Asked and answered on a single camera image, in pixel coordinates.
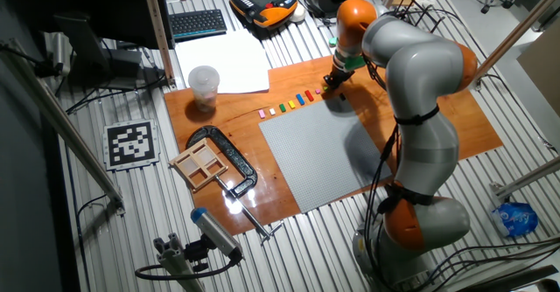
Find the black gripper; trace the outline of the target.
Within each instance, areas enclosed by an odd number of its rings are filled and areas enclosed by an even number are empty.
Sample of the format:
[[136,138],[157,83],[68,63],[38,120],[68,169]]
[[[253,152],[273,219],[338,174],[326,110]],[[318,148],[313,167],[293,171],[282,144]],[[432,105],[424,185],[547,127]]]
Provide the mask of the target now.
[[339,68],[338,66],[333,65],[330,75],[326,75],[324,77],[324,81],[330,89],[335,89],[343,82],[347,81],[353,74],[354,70],[347,71],[345,68]]

